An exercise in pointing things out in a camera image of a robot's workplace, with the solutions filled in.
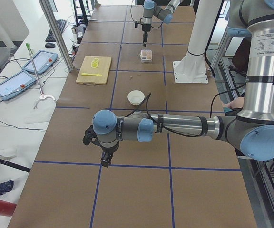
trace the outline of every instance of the black mouse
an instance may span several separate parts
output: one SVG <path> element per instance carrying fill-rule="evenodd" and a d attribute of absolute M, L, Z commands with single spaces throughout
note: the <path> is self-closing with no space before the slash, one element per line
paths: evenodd
<path fill-rule="evenodd" d="M 55 44 L 53 44 L 53 43 L 46 43 L 45 44 L 45 48 L 55 48 Z"/>

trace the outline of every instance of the white bowl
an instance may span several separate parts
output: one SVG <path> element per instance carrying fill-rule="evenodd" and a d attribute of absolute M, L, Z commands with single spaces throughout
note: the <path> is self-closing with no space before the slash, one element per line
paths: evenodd
<path fill-rule="evenodd" d="M 145 95 L 139 90 L 133 90 L 128 93 L 127 98 L 132 105 L 137 106 L 143 101 Z"/>

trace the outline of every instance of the white stand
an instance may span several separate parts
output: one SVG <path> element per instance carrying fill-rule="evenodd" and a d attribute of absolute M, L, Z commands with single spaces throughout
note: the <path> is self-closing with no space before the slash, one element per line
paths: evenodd
<path fill-rule="evenodd" d="M 173 62 L 176 83 L 208 83 L 203 53 L 206 50 L 221 3 L 222 0 L 201 0 L 199 2 L 188 46 L 189 51 L 180 62 Z"/>

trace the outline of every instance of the wooden cutting board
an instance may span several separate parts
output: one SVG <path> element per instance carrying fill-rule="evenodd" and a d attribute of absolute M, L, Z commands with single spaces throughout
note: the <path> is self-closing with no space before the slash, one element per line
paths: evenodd
<path fill-rule="evenodd" d="M 91 63 L 95 58 L 99 60 L 98 67 L 92 68 Z M 106 85 L 111 62 L 111 56 L 85 56 L 76 83 Z M 102 76 L 83 76 L 82 73 L 100 74 Z"/>

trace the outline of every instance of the keyboard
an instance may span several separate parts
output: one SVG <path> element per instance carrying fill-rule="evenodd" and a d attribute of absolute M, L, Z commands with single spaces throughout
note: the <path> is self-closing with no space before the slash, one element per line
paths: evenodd
<path fill-rule="evenodd" d="M 60 32 L 63 33 L 65 30 L 66 20 L 56 20 L 56 23 L 57 23 L 57 26 L 58 26 Z M 45 42 L 56 42 L 51 29 L 49 30 L 49 33 L 46 37 Z"/>

